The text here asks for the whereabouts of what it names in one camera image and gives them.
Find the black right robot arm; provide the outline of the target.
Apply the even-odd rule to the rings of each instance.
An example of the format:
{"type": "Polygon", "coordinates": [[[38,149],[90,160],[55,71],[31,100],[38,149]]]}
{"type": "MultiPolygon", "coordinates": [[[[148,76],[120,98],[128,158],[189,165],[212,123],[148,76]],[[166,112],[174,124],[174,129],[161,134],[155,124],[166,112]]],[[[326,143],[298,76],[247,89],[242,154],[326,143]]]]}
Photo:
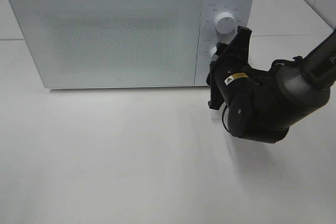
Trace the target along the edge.
{"type": "Polygon", "coordinates": [[[328,103],[335,83],[335,34],[305,57],[274,60],[267,71],[249,64],[250,37],[251,30],[240,26],[230,43],[216,45],[206,79],[208,106],[222,110],[222,124],[232,136],[273,144],[328,103]]]}

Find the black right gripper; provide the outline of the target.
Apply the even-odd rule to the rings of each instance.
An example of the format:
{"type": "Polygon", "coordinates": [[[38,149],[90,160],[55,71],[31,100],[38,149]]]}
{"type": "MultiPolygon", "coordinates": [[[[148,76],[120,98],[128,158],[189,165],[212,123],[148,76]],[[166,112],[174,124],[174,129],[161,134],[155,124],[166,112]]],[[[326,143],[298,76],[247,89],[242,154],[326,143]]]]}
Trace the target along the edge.
{"type": "Polygon", "coordinates": [[[239,26],[230,43],[218,42],[210,52],[210,67],[207,84],[210,86],[208,107],[219,110],[223,103],[231,107],[234,103],[247,102],[252,110],[258,83],[254,80],[252,67],[248,63],[249,43],[252,30],[239,26]]]}

